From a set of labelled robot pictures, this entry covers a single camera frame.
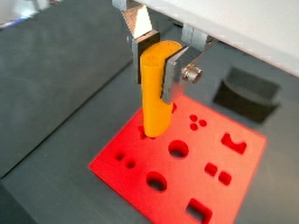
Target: dark gray surface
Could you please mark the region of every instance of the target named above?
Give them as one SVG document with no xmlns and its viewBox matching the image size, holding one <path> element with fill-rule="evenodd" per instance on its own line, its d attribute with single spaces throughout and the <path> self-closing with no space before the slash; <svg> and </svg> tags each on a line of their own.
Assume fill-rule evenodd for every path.
<svg viewBox="0 0 299 224">
<path fill-rule="evenodd" d="M 261 126 L 213 103 L 231 66 L 242 67 L 282 87 L 277 97 L 282 107 Z M 222 44 L 203 57 L 201 67 L 205 76 L 198 85 L 189 86 L 187 95 L 269 140 L 237 223 L 297 223 L 299 80 Z M 141 105 L 139 86 L 129 68 L 2 180 L 38 223 L 150 223 L 89 169 L 90 161 Z"/>
<path fill-rule="evenodd" d="M 25 211 L 18 201 L 0 184 L 0 223 L 37 224 L 33 216 Z"/>
<path fill-rule="evenodd" d="M 66 0 L 0 32 L 0 178 L 131 60 L 111 0 Z"/>
</svg>

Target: bolt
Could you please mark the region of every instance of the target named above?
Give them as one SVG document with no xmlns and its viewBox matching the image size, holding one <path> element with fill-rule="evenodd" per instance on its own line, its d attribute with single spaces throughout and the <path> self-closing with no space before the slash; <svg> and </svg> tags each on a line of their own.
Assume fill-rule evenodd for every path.
<svg viewBox="0 0 299 224">
<path fill-rule="evenodd" d="M 189 65 L 183 70 L 182 70 L 182 78 L 186 81 L 191 81 L 191 83 L 197 83 L 201 78 L 202 78 L 202 73 L 203 71 L 195 66 L 195 65 Z"/>
</svg>

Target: black object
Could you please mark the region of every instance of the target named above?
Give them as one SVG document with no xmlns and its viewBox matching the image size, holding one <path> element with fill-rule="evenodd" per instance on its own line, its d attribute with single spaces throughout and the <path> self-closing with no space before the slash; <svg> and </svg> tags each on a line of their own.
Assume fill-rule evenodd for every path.
<svg viewBox="0 0 299 224">
<path fill-rule="evenodd" d="M 280 106 L 273 103 L 278 89 L 276 83 L 233 68 L 229 78 L 221 82 L 214 101 L 262 123 Z"/>
</svg>

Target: yellow object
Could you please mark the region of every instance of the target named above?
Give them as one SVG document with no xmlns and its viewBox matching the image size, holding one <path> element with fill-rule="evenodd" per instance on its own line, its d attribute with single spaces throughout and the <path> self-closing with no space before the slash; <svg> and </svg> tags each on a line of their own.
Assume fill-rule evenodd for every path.
<svg viewBox="0 0 299 224">
<path fill-rule="evenodd" d="M 161 136 L 171 124 L 174 105 L 161 99 L 165 60 L 181 49 L 178 42 L 166 40 L 149 47 L 141 58 L 145 134 L 149 137 Z"/>
</svg>

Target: red plate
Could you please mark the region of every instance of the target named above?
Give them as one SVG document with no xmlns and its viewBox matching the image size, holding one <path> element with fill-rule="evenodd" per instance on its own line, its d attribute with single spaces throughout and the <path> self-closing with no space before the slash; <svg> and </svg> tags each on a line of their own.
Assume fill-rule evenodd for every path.
<svg viewBox="0 0 299 224">
<path fill-rule="evenodd" d="M 175 105 L 158 138 L 139 110 L 90 169 L 153 223 L 234 223 L 267 140 L 189 97 Z"/>
</svg>

